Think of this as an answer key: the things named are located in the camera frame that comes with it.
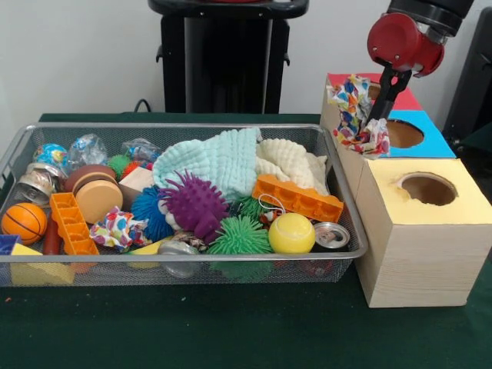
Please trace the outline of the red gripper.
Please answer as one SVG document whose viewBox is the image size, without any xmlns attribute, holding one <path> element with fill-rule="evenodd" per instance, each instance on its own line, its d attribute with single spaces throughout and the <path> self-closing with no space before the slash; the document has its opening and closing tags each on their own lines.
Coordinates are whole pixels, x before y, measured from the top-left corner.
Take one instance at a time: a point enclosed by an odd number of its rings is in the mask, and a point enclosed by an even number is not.
<svg viewBox="0 0 492 369">
<path fill-rule="evenodd" d="M 408 15 L 382 15 L 367 37 L 367 50 L 384 68 L 380 91 L 367 121 L 387 118 L 397 96 L 407 87 L 412 71 L 416 77 L 433 73 L 444 58 L 444 45 L 432 41 Z"/>
</svg>

